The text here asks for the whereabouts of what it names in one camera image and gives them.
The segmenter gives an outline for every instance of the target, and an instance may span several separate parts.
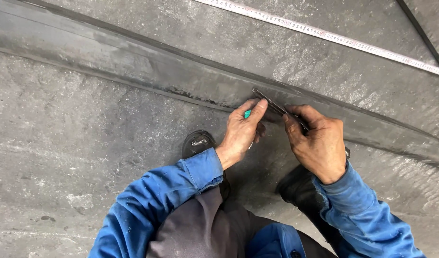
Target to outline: person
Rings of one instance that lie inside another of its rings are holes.
[[[195,132],[186,138],[183,159],[131,183],[106,215],[89,257],[335,257],[294,227],[227,199],[223,171],[264,136],[267,106],[248,100],[229,116],[221,144]],[[283,116],[301,164],[279,183],[282,198],[308,216],[339,257],[424,257],[410,226],[377,200],[346,159],[342,121],[307,105],[287,110],[310,131],[303,135],[293,117]]]

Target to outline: tape measure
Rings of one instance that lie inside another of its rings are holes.
[[[298,32],[305,33],[307,35],[315,36],[317,38],[322,38],[329,40],[334,43],[338,43],[344,46],[348,46],[357,50],[361,50],[370,54],[374,54],[376,56],[381,56],[388,58],[390,60],[400,62],[406,65],[410,65],[413,67],[420,68],[422,70],[428,71],[430,73],[434,73],[439,75],[439,67],[435,67],[433,65],[424,63],[422,61],[418,61],[416,59],[403,56],[397,53],[394,53],[389,50],[385,50],[383,48],[379,48],[373,45],[369,45],[358,40],[354,40],[352,38],[347,38],[340,36],[338,34],[328,32],[316,27],[312,27],[300,22],[295,22],[293,20],[288,20],[283,17],[279,17],[264,11],[260,11],[246,5],[234,3],[231,1],[222,1],[222,0],[194,0],[196,2],[205,3],[207,5],[211,5],[214,7],[218,7],[224,10],[228,10],[231,12],[235,12],[238,14],[242,14],[251,18],[255,18],[261,21],[266,21],[268,23],[272,23],[278,26],[282,26],[285,28],[289,28],[291,30],[295,30]]]

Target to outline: right hand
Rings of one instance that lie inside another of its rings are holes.
[[[291,150],[297,160],[323,184],[337,182],[345,173],[346,164],[343,122],[327,118],[309,105],[287,106],[286,109],[300,116],[310,128],[303,135],[299,123],[293,117],[283,115]]]

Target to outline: hand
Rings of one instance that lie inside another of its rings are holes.
[[[242,160],[252,142],[257,143],[259,137],[264,137],[266,128],[260,120],[267,104],[267,100],[248,100],[229,115],[226,135],[216,148],[223,170]],[[245,118],[245,112],[251,108],[250,116]]]
[[[304,136],[299,123],[293,117],[283,115],[291,150],[297,160],[323,184],[337,182],[345,173],[343,122],[327,118],[308,105],[287,106],[286,109],[300,116],[310,128]]]

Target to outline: black shoe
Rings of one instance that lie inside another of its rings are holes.
[[[312,183],[312,173],[299,165],[280,180],[275,191],[285,202],[299,208],[337,253],[343,237],[335,227],[329,225],[320,216],[324,202]]]
[[[210,148],[215,148],[216,142],[213,136],[203,130],[195,131],[186,137],[181,150],[181,158],[187,159]],[[219,184],[222,200],[225,201],[230,193],[230,184],[226,178],[226,173],[222,173],[222,182]]]

